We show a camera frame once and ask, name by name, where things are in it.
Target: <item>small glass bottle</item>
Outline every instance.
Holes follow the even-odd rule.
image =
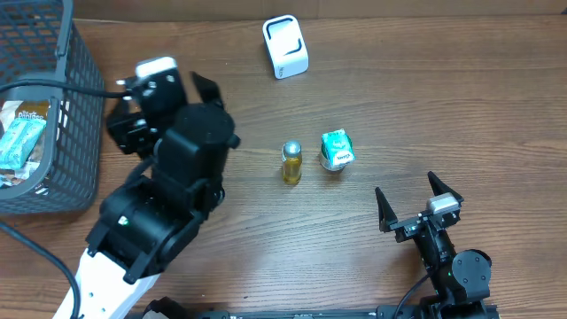
[[[289,141],[282,147],[282,178],[285,183],[297,184],[301,179],[301,144]]]

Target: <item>silver bottle cap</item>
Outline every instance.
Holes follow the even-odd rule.
[[[285,143],[283,146],[283,155],[288,158],[296,158],[301,154],[301,144],[298,141],[292,140]]]

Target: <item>wooden surface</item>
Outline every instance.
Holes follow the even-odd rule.
[[[220,84],[242,138],[228,198],[138,308],[166,295],[230,311],[395,304],[423,270],[412,242],[378,231],[374,187],[405,219],[424,209],[432,170],[466,198],[449,234],[457,251],[492,257],[502,318],[567,316],[565,17],[304,20],[310,68],[282,81],[261,24],[79,27],[109,89],[137,61],[172,55],[188,88],[190,70]],[[358,159],[330,175],[316,155],[338,128]],[[304,147],[296,187],[279,173],[291,138]],[[105,134],[88,212],[9,221],[76,269],[98,205],[136,163]],[[3,234],[0,252],[0,317],[50,318],[65,278]]]
[[[115,21],[210,21],[559,14],[564,0],[81,0],[75,17]]]

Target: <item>blue snack package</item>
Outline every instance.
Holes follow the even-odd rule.
[[[46,123],[38,119],[15,119],[0,139],[0,168],[22,168]]]

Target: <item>basket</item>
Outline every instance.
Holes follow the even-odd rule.
[[[72,0],[0,0],[0,84],[50,79],[103,89],[73,23]],[[39,168],[0,189],[0,214],[84,210],[95,199],[104,99],[47,87],[19,87],[0,100],[50,101]]]

